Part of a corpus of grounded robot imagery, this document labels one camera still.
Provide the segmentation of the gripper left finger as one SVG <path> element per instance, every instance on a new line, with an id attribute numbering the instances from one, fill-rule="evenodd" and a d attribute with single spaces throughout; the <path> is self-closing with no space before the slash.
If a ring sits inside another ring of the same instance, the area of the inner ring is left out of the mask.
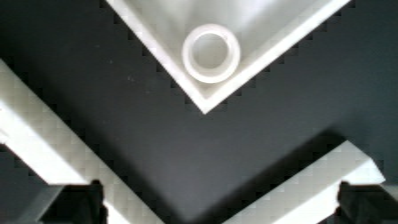
<path id="1" fill-rule="evenodd" d="M 39 222 L 42 224 L 108 224 L 103 200 L 103 185 L 98 180 L 87 185 L 66 185 L 39 216 Z"/>

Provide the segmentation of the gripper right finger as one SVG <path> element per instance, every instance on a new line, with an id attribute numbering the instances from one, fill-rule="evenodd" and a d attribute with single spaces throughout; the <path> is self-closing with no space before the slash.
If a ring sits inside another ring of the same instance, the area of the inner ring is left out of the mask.
<path id="1" fill-rule="evenodd" d="M 336 224 L 398 224 L 398 186 L 339 184 Z"/>

